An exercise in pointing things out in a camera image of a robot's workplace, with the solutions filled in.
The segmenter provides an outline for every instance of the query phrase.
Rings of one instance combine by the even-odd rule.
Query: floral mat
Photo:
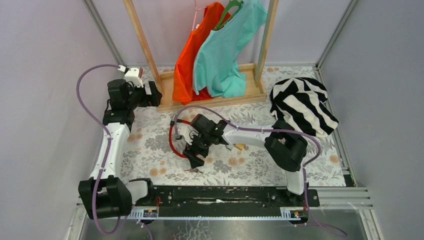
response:
[[[148,67],[143,72],[143,81],[153,81]],[[173,71],[172,67],[159,67],[159,72]],[[278,81],[292,77],[314,78],[311,66],[265,67],[262,75],[266,91],[271,91]],[[269,96],[265,102],[214,107],[213,109],[234,123],[240,125],[271,126]],[[204,166],[198,171],[190,169],[185,158],[175,155],[168,142],[171,118],[175,112],[159,113],[154,107],[137,108],[135,121],[122,161],[122,180],[151,178],[155,185],[187,186],[286,186],[284,171],[277,166],[264,148],[249,146],[244,150],[224,145],[212,145]],[[197,114],[218,122],[219,118],[203,109],[191,108],[180,118],[191,121]],[[337,156],[333,136],[317,138],[322,147],[318,159],[306,167],[310,186],[345,186],[345,180]],[[180,151],[185,143],[174,142]],[[316,146],[308,141],[306,158],[316,153]]]

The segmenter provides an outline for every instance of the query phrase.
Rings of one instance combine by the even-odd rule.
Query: striped cloth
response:
[[[297,77],[277,82],[269,95],[271,115],[286,121],[296,131],[328,137],[339,121],[323,105],[327,90],[317,80]]]

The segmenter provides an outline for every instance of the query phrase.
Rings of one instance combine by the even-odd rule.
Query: red shirt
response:
[[[220,21],[223,11],[224,6],[217,1],[206,6],[203,20],[199,27],[190,33],[188,41],[176,61],[175,70],[173,72],[172,100],[174,102],[180,102],[186,105],[191,101],[212,99],[206,87],[199,91],[199,95],[194,93],[192,87],[193,64],[203,42],[208,38],[211,30],[213,30]],[[231,15],[227,13],[224,21],[230,16]]]

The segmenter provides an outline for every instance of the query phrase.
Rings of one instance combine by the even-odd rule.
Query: teal shirt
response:
[[[212,97],[245,94],[246,75],[239,72],[236,58],[267,20],[259,0],[246,0],[238,13],[221,29],[210,31],[193,66],[193,90],[207,88]]]

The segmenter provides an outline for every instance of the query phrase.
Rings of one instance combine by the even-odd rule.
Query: wooden clothes rack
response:
[[[268,46],[270,45],[271,34],[273,31],[274,20],[277,12],[279,0],[270,0],[268,6],[268,15],[266,17],[265,29],[263,31],[262,42],[260,45],[259,59],[256,63],[239,64],[238,68],[241,73],[246,74],[246,90],[244,96],[237,97],[215,97],[209,100],[192,101],[189,105],[201,105],[205,107],[220,107],[237,104],[259,103],[264,102],[267,98],[267,91],[262,81],[262,72],[264,69],[265,59],[267,57]],[[152,53],[150,52],[146,36],[143,32],[139,17],[137,16],[133,0],[123,0],[129,19],[140,42],[141,49],[147,60],[148,66],[153,74],[153,78],[159,91],[162,93],[162,100],[157,108],[159,112],[172,112],[182,109],[184,105],[180,102],[172,101],[174,90],[174,72],[162,72],[159,74],[156,68]]]

